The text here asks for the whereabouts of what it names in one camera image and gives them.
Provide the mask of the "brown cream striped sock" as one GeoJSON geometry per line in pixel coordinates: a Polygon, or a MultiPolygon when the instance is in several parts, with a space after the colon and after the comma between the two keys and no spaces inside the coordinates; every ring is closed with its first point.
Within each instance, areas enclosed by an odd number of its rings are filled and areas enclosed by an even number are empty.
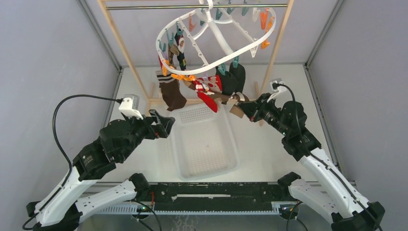
{"type": "MultiPolygon", "coordinates": [[[[189,89],[193,90],[196,94],[197,92],[193,89],[193,81],[187,81],[187,80],[183,80],[182,81],[189,89]]],[[[233,103],[234,106],[230,109],[230,113],[232,113],[233,115],[238,116],[238,112],[239,112],[239,108],[236,106],[236,104],[238,102],[248,102],[249,99],[246,95],[238,92],[238,93],[234,93],[233,95],[229,96],[229,95],[224,95],[224,94],[220,94],[219,96],[217,95],[215,97],[215,101],[218,105],[218,111],[220,109],[219,104],[227,104],[227,103],[233,103]]]]}

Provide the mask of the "black sock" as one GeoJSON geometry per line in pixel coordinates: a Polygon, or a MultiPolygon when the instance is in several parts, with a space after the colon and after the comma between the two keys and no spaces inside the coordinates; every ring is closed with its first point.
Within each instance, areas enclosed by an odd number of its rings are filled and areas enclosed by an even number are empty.
{"type": "Polygon", "coordinates": [[[230,64],[229,71],[223,75],[216,67],[216,75],[219,76],[222,86],[222,94],[233,95],[234,93],[242,93],[246,80],[246,71],[243,65],[238,64],[235,68],[230,64]]]}

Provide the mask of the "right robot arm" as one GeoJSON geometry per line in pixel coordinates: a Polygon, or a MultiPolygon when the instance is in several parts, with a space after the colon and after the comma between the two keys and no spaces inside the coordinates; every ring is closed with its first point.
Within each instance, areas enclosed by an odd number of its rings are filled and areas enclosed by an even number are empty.
{"type": "Polygon", "coordinates": [[[270,93],[265,93],[255,101],[236,105],[250,121],[264,120],[281,133],[285,151],[324,189],[324,192],[312,189],[298,174],[291,172],[278,181],[280,198],[303,202],[324,217],[333,231],[381,230],[384,207],[363,196],[329,159],[321,143],[305,127],[307,116],[302,104],[291,100],[277,107],[270,97],[270,93]]]}

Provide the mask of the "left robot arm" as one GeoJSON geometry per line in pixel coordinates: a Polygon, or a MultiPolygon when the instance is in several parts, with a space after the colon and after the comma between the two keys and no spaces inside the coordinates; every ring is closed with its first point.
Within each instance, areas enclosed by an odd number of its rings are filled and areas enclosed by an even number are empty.
{"type": "Polygon", "coordinates": [[[33,231],[73,231],[98,211],[117,203],[150,196],[150,186],[142,173],[103,192],[83,197],[90,186],[123,163],[144,139],[167,138],[175,118],[161,116],[156,110],[150,116],[124,117],[113,120],[74,158],[72,169],[42,201],[30,202],[27,213],[37,222],[33,231]]]}

